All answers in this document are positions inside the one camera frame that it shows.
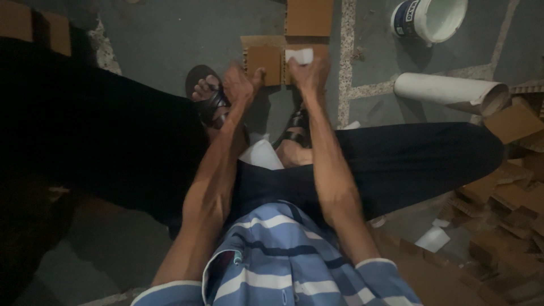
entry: concrete floor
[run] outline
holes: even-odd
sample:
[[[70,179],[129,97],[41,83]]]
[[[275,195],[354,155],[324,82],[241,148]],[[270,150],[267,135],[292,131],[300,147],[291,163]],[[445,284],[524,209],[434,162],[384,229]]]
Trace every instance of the concrete floor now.
[[[285,15],[285,0],[207,0],[205,5],[149,0],[20,2],[66,15],[85,30],[96,27],[99,13],[122,74],[182,96],[191,67],[207,64],[223,73],[231,59],[242,58],[239,36],[282,34]],[[542,1],[470,0],[459,31],[433,48],[401,44],[390,35],[389,17],[400,2],[335,1],[327,83],[327,111],[334,125],[354,120],[362,126],[469,120],[465,113],[394,96],[392,80],[403,72],[495,79],[508,85],[544,78]],[[364,48],[365,60],[350,63],[358,46]],[[268,88],[252,106],[247,125],[251,132],[269,133],[274,140],[292,110],[289,90]],[[430,228],[441,203],[440,198],[433,199],[396,214],[384,229],[415,241]],[[102,207],[106,213],[78,210],[68,237],[46,254],[16,305],[129,305],[149,285],[171,243],[166,229],[146,214]],[[466,261],[468,233],[448,229],[448,234],[453,240],[441,254]]]

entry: blue striped shirt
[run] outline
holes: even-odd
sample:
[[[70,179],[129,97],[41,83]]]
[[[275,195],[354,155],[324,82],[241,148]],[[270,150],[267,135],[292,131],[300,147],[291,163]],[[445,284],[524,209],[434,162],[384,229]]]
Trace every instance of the blue striped shirt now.
[[[225,234],[203,281],[152,287],[133,306],[420,305],[387,259],[352,266],[327,235],[294,205],[270,203]]]

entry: white bucket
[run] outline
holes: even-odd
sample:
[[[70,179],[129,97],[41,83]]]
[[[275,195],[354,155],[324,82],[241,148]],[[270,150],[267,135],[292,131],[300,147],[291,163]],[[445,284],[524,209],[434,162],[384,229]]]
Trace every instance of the white bucket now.
[[[408,0],[391,16],[391,31],[399,38],[420,37],[428,43],[450,39],[467,12],[468,0]]]
[[[510,99],[510,90],[503,83],[411,73],[397,78],[394,91],[401,97],[484,117],[503,109]]]

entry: dark pants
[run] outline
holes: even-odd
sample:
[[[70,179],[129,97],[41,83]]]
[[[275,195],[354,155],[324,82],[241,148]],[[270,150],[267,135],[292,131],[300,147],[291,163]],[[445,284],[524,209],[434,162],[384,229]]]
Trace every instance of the dark pants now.
[[[208,147],[190,100],[0,39],[0,160],[179,226],[184,196]],[[503,146],[468,123],[337,131],[367,219],[477,180]],[[322,221],[312,166],[268,170],[238,162],[227,221],[286,200]]]

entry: white pipe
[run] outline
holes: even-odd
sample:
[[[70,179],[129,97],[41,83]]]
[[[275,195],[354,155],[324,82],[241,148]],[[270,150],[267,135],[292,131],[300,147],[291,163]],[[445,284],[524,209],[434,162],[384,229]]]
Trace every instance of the white pipe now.
[[[501,110],[510,98],[503,83],[412,73],[400,75],[394,91],[401,97],[485,117]]]

